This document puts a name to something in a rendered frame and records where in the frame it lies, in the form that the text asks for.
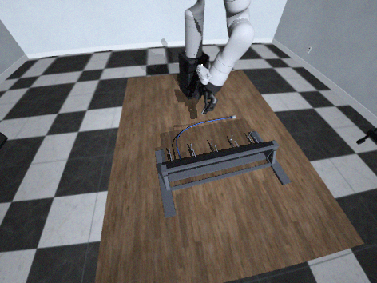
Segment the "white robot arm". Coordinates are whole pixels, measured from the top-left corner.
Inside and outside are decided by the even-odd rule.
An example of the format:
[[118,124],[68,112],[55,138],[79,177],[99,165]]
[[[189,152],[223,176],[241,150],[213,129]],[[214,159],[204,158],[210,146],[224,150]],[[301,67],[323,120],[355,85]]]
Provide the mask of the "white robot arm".
[[[218,52],[209,70],[202,65],[197,66],[196,71],[202,84],[211,82],[222,86],[235,63],[252,44],[255,31],[249,21],[250,3],[251,0],[224,0],[229,40]],[[205,0],[197,0],[195,5],[185,10],[185,55],[189,58],[202,55],[204,5]]]

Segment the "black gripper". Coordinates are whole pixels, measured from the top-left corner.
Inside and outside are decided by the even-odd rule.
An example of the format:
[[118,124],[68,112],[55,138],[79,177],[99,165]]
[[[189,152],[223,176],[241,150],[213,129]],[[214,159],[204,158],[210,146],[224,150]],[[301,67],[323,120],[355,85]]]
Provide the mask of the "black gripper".
[[[204,103],[205,103],[201,114],[206,114],[208,111],[214,110],[214,108],[215,108],[215,106],[218,102],[218,99],[215,98],[215,94],[218,91],[220,91],[221,87],[222,86],[213,85],[211,82],[208,82],[207,85],[204,85],[201,82],[199,83],[199,85],[197,86],[198,93],[196,95],[196,100],[200,100],[200,98],[203,94],[204,95]],[[207,90],[207,89],[209,89],[209,90]],[[210,102],[207,101],[209,99],[210,99]],[[208,104],[208,106],[207,106],[207,104]]]

